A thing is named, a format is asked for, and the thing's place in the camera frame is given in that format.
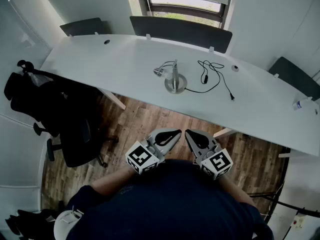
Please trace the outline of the clear plastic water bottle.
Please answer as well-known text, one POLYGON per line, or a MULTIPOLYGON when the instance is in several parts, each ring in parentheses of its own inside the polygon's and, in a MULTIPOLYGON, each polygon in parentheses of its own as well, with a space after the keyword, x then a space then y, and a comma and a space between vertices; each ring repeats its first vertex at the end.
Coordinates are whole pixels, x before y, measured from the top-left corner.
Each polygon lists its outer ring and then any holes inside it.
POLYGON ((297 111, 299 109, 302 109, 302 108, 309 106, 310 103, 312 102, 312 98, 313 98, 312 96, 309 96, 306 98, 295 100, 292 104, 293 110, 297 111))

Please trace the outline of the person's left forearm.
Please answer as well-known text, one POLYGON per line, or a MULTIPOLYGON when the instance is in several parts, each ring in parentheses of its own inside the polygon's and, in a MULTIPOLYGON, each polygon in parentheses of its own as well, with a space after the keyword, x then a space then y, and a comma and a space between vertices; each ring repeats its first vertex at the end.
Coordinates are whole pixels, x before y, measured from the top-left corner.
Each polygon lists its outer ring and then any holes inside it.
POLYGON ((129 165, 109 173, 95 181, 90 186, 100 195, 112 197, 122 189, 137 172, 129 165))

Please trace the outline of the long dark grey desk divider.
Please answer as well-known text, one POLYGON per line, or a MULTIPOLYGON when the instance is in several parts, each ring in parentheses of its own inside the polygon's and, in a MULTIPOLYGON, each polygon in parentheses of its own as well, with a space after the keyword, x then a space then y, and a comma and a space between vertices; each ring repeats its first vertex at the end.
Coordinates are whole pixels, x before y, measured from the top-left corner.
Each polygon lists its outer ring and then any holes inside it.
POLYGON ((233 33, 202 23, 154 16, 130 16, 137 36, 170 40, 226 53, 233 33))

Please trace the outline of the person in dark blue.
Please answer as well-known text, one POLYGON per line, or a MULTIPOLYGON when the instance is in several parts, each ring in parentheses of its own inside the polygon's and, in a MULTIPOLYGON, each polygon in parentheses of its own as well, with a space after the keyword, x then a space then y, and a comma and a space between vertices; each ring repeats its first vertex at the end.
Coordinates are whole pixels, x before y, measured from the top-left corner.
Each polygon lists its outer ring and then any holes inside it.
POLYGON ((83 216, 66 240, 274 240, 255 206, 187 160, 137 173, 111 197, 85 185, 67 209, 83 216))

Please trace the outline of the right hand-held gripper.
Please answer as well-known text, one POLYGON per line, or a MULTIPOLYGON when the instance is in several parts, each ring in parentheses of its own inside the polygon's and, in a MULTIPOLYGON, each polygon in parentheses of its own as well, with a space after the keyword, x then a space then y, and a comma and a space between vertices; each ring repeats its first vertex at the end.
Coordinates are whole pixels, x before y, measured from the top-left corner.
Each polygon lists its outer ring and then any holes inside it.
POLYGON ((219 143, 216 145, 215 139, 208 132, 187 129, 185 139, 191 152, 196 157, 196 164, 212 180, 217 180, 233 166, 233 161, 227 149, 221 148, 219 143))

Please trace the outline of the black bag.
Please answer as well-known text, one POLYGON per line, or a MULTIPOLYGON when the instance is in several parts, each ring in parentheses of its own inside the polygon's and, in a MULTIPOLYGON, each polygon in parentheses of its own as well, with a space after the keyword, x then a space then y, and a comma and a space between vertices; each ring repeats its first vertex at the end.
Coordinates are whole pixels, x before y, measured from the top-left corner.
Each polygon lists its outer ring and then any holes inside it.
POLYGON ((10 215, 6 224, 15 235, 29 240, 55 240, 54 224, 58 212, 43 209, 39 213, 17 210, 18 215, 10 215))

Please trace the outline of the dark framed window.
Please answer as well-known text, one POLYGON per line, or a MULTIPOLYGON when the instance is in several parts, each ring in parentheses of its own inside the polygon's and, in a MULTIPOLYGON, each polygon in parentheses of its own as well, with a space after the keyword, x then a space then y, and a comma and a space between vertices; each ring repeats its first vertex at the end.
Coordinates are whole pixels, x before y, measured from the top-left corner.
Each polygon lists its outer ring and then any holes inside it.
POLYGON ((228 29, 232 0, 223 4, 210 0, 128 0, 134 16, 186 20, 228 29))

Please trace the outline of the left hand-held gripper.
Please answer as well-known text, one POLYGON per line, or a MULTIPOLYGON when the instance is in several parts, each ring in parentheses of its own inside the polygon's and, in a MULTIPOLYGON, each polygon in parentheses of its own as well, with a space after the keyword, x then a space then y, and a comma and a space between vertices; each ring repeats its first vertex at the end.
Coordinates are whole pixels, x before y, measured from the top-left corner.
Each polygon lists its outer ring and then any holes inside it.
POLYGON ((149 134, 149 139, 136 141, 126 152, 127 163, 142 174, 155 169, 164 162, 165 155, 171 151, 182 136, 182 131, 176 128, 157 128, 149 134))

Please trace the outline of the silver desk lamp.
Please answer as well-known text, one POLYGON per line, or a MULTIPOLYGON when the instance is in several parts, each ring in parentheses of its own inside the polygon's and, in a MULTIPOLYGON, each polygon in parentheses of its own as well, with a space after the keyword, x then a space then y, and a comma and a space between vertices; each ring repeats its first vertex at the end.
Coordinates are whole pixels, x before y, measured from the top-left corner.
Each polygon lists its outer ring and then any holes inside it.
POLYGON ((158 77, 164 77, 164 86, 172 94, 180 94, 187 87, 187 79, 178 72, 178 61, 171 60, 164 62, 161 66, 153 69, 158 77))

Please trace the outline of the white power strip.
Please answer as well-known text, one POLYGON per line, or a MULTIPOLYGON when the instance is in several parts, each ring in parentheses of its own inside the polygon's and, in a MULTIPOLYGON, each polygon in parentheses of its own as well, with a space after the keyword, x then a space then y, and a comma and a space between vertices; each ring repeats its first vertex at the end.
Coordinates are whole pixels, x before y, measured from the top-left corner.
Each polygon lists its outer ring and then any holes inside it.
POLYGON ((291 223, 291 227, 295 228, 295 229, 301 229, 304 225, 305 219, 306 219, 307 215, 306 214, 302 214, 302 213, 297 213, 294 216, 294 219, 291 223))

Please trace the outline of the person's right forearm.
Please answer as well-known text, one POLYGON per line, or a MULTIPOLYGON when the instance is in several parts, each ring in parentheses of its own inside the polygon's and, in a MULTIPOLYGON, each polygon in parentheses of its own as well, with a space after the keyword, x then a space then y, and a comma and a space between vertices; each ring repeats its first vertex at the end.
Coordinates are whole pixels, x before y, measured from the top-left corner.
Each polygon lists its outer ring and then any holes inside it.
POLYGON ((239 186, 233 183, 227 176, 222 175, 217 179, 217 183, 227 193, 229 193, 237 202, 246 203, 255 207, 252 198, 244 192, 239 186))

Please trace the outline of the black office chair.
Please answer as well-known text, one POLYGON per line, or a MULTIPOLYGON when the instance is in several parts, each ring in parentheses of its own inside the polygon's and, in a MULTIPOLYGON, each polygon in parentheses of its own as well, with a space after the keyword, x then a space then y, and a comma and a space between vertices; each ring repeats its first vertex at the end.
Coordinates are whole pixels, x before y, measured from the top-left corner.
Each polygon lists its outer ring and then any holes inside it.
POLYGON ((107 136, 102 129, 103 118, 95 103, 101 92, 92 86, 37 70, 30 61, 20 60, 21 73, 11 73, 4 95, 13 111, 35 119, 33 129, 40 136, 49 133, 60 138, 59 144, 48 139, 47 155, 51 162, 54 152, 61 150, 69 168, 92 160, 106 168, 101 148, 104 142, 118 143, 115 135, 107 136))

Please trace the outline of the white rectangular block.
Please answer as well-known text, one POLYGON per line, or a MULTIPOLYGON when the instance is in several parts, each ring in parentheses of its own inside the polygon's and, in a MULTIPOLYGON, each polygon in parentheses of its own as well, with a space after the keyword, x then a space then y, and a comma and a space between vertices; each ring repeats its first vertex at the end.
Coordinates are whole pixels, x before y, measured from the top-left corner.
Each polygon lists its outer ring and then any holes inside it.
POLYGON ((309 157, 310 154, 308 153, 304 153, 304 152, 300 152, 297 150, 290 150, 290 152, 287 153, 280 153, 278 155, 279 158, 292 158, 292 157, 309 157))
POLYGON ((105 96, 107 96, 112 102, 114 102, 122 110, 126 109, 126 105, 122 103, 111 91, 103 88, 98 88, 105 96))
POLYGON ((230 129, 230 128, 224 128, 224 129, 214 133, 213 137, 215 139, 219 139, 219 138, 227 137, 227 136, 232 135, 234 133, 237 133, 237 131, 234 129, 230 129))

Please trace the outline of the white pouch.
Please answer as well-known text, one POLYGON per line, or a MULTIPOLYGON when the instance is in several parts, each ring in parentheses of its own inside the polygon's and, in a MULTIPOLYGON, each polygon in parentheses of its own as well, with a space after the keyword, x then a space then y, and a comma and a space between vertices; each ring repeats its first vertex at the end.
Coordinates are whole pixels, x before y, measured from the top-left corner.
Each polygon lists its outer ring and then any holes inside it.
POLYGON ((80 210, 63 211, 54 222, 53 234, 55 240, 66 240, 73 227, 84 215, 80 210))

